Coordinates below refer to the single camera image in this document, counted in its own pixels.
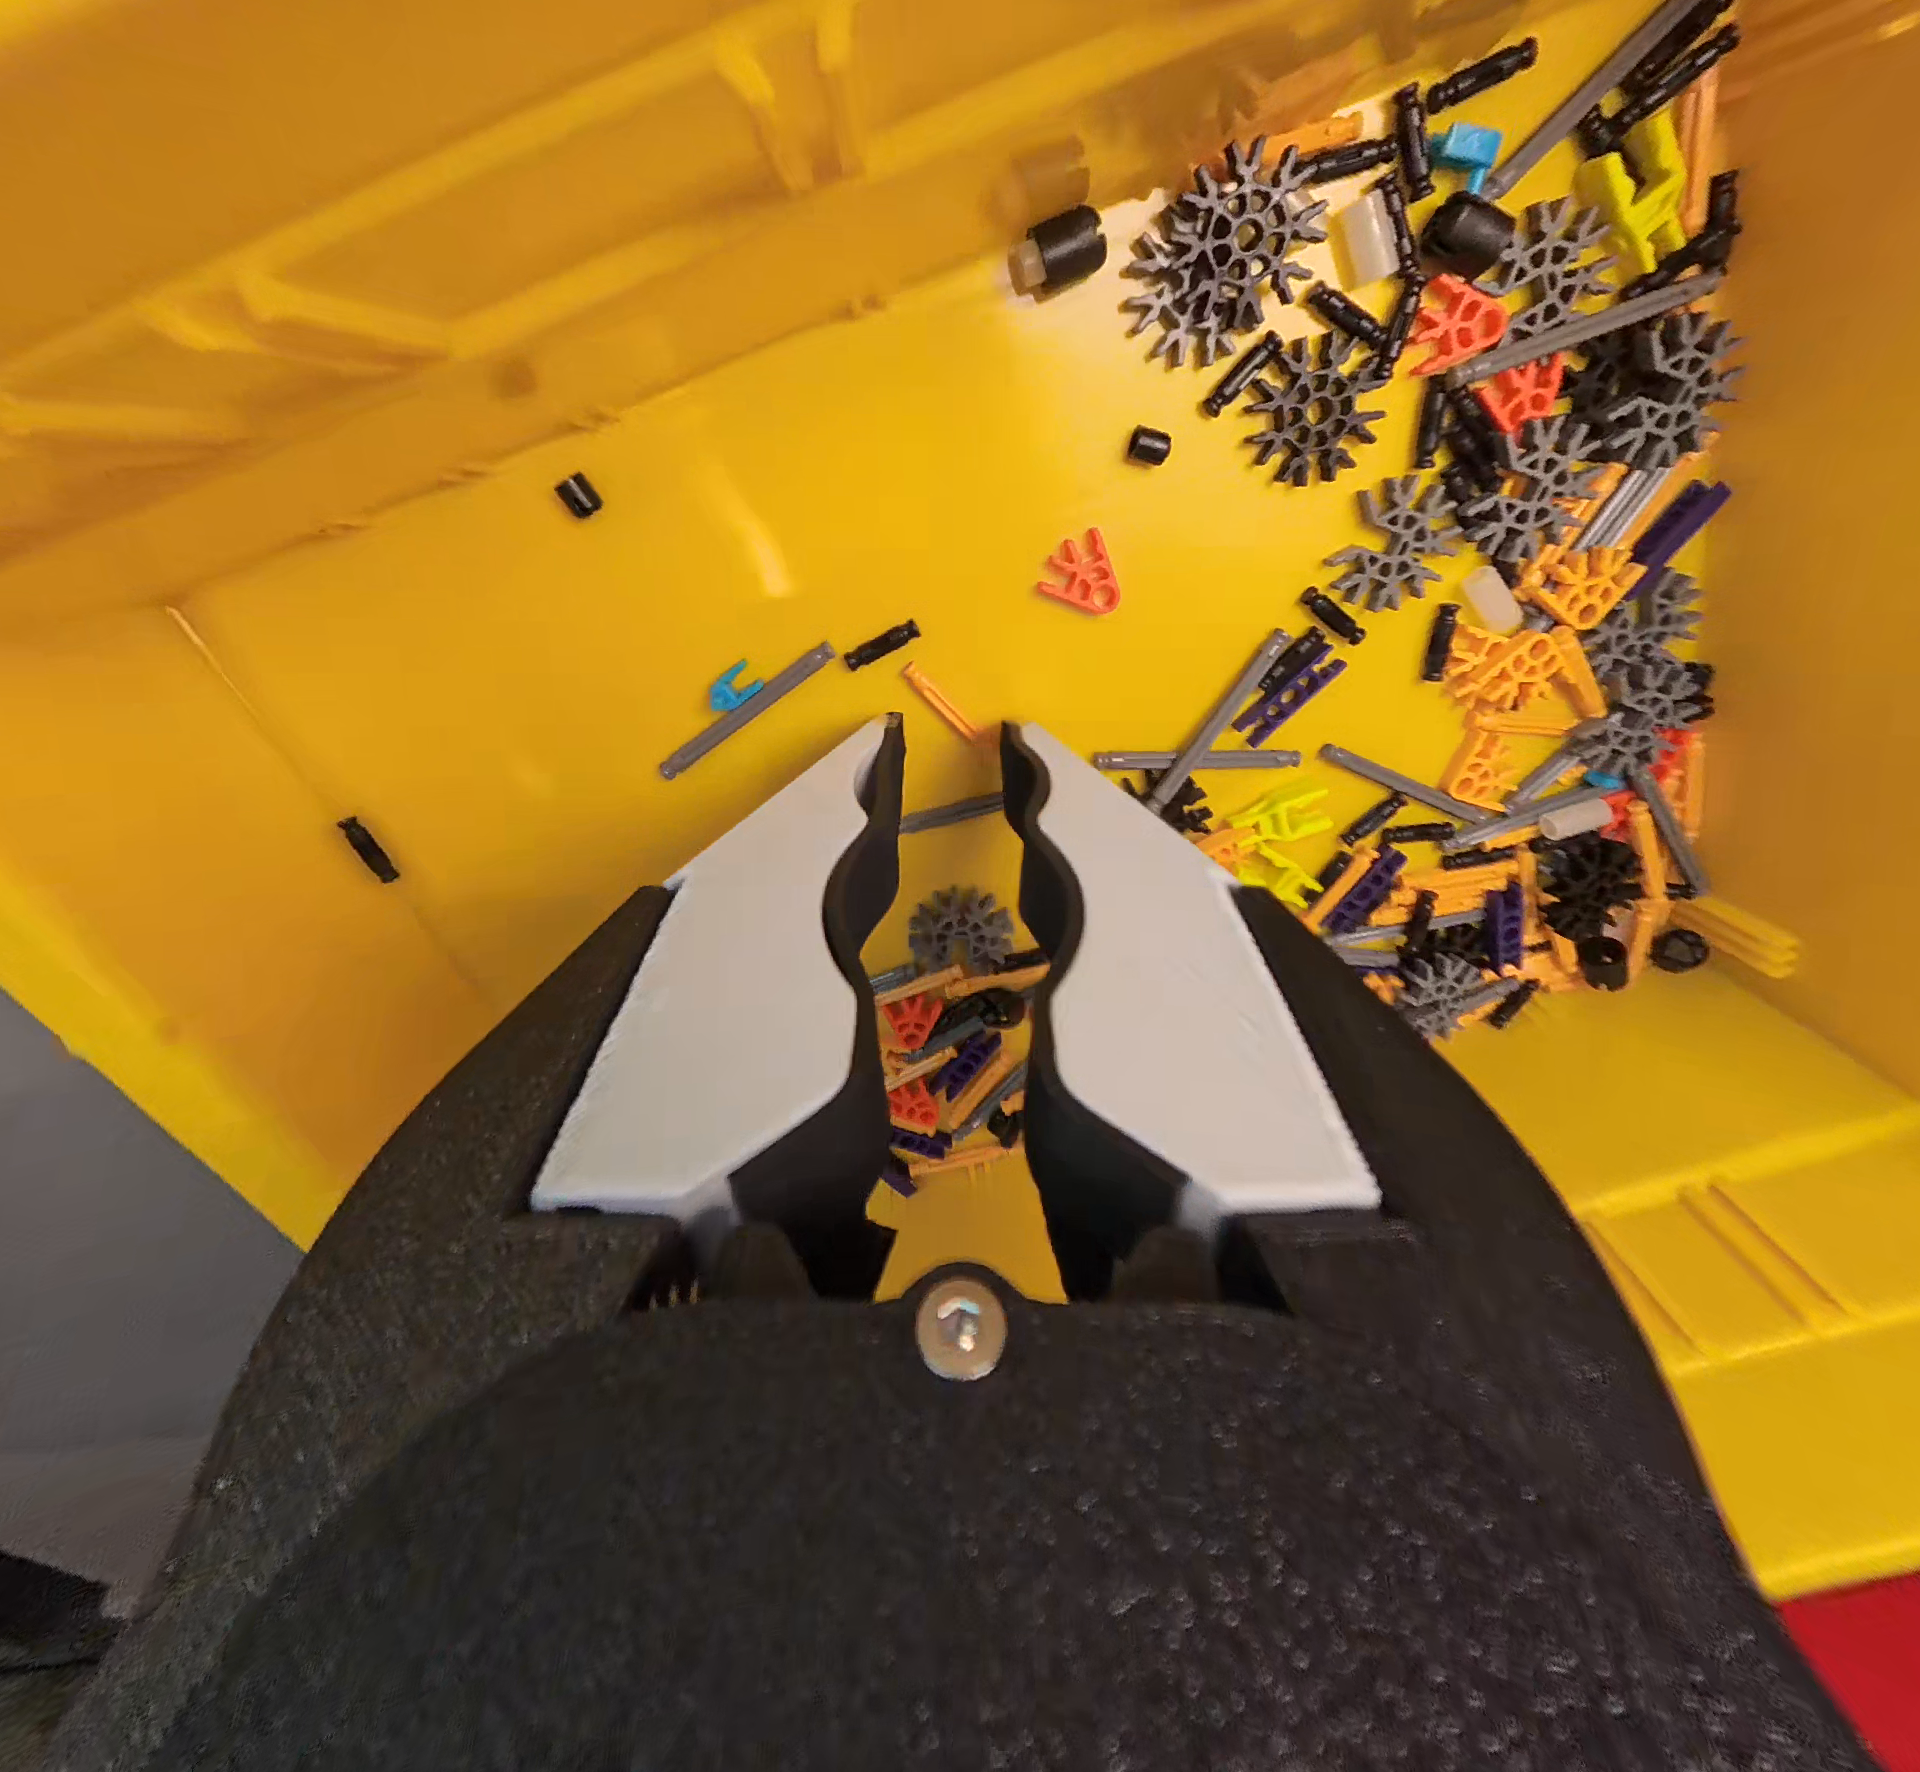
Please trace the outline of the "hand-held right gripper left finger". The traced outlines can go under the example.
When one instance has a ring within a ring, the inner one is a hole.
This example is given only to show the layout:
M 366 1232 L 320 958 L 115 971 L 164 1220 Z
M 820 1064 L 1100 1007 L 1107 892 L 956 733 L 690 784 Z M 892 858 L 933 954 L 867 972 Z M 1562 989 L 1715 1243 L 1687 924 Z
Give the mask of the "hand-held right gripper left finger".
M 666 880 L 536 1213 L 860 1218 L 889 1136 L 861 950 L 900 889 L 904 756 L 872 721 Z

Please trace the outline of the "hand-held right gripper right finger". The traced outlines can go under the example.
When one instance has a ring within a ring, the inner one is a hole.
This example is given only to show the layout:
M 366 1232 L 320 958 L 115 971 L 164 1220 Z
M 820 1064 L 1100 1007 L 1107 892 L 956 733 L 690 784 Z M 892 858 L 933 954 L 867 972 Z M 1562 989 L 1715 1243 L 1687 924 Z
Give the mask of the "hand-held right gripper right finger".
M 1038 725 L 1001 729 L 1001 784 L 1047 957 L 1025 1093 L 1045 1211 L 1095 1230 L 1376 1213 L 1237 880 Z

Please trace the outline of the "yellow plastic bin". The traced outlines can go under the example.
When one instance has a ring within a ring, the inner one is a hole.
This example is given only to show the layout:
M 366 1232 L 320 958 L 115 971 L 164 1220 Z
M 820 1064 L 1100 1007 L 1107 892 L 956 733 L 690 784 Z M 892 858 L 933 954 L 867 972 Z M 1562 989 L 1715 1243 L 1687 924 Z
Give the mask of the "yellow plastic bin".
M 642 880 L 889 713 L 1186 743 L 1336 481 L 1131 338 L 1155 191 L 1657 0 L 4 0 L 4 966 L 308 1243 Z M 1629 530 L 1713 954 L 1447 1058 L 1596 1238 L 1775 1596 L 1916 1569 L 1916 0 L 1737 0 L 1734 395 Z

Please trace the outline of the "pile of grey orange toy pieces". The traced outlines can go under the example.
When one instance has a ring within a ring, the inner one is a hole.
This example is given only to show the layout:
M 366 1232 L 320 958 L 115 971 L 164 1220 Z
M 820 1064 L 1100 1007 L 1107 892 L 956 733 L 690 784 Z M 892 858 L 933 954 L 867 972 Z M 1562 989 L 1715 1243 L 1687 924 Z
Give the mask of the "pile of grey orange toy pieces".
M 1230 872 L 1247 924 L 1294 908 L 1307 997 L 1377 993 L 1426 1041 L 1539 987 L 1632 982 L 1686 880 L 1661 822 L 1694 788 L 1692 584 L 1657 569 L 1720 488 L 1665 493 L 1731 395 L 1694 303 L 1597 332 L 1628 272 L 1601 197 L 1525 209 L 1492 275 L 1403 278 L 1382 331 L 1331 287 L 1258 325 L 1208 404 L 1120 354 L 1118 287 L 1016 303 L 984 270 L 781 340 L 588 440 L 395 515 L 342 581 L 349 836 L 511 1000 L 615 896 L 658 886 L 876 718 L 906 801 L 1001 782 L 1036 725 Z M 880 993 L 925 1170 L 999 1078 L 977 1017 L 1041 999 L 1009 907 L 906 845 Z M 963 974 L 986 999 L 956 999 Z

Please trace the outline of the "red plastic bins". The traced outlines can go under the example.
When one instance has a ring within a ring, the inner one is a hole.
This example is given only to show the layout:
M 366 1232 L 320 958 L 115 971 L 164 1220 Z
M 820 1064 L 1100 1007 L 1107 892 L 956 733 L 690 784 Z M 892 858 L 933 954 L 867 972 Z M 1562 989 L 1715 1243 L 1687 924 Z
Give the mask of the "red plastic bins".
M 1788 1639 L 1885 1771 L 1917 1769 L 1917 1541 L 1760 1572 Z

